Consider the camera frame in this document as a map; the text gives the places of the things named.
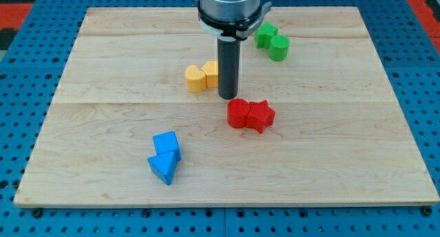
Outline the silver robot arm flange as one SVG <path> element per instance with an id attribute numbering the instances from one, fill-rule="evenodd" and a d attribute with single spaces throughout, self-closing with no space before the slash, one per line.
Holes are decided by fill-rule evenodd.
<path id="1" fill-rule="evenodd" d="M 225 42 L 244 41 L 263 23 L 272 3 L 262 0 L 193 0 L 209 34 Z"/>

